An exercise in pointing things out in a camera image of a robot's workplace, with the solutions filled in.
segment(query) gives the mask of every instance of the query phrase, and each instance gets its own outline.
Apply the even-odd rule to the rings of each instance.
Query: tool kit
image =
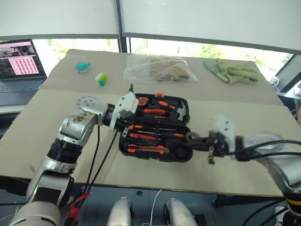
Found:
[[[139,104],[132,126],[120,135],[119,150],[142,159],[186,162],[192,148],[186,142],[190,129],[188,102],[161,93],[136,94]]]

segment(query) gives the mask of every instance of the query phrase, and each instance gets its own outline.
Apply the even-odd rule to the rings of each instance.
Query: laptop screen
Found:
[[[46,76],[31,40],[0,42],[0,80]]]

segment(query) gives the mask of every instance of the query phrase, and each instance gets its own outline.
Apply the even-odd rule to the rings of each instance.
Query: laptop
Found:
[[[31,39],[0,42],[0,106],[27,104],[46,78]]]

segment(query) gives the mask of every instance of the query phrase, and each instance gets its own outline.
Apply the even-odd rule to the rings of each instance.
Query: green cloth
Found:
[[[262,76],[257,68],[246,63],[233,63],[228,60],[216,59],[216,66],[221,70],[221,75],[229,78],[230,84],[235,82],[255,84]]]

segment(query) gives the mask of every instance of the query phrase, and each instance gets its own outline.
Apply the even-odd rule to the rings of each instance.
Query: plastic bag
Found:
[[[152,84],[162,81],[197,81],[187,62],[178,56],[133,54],[127,57],[125,80]]]

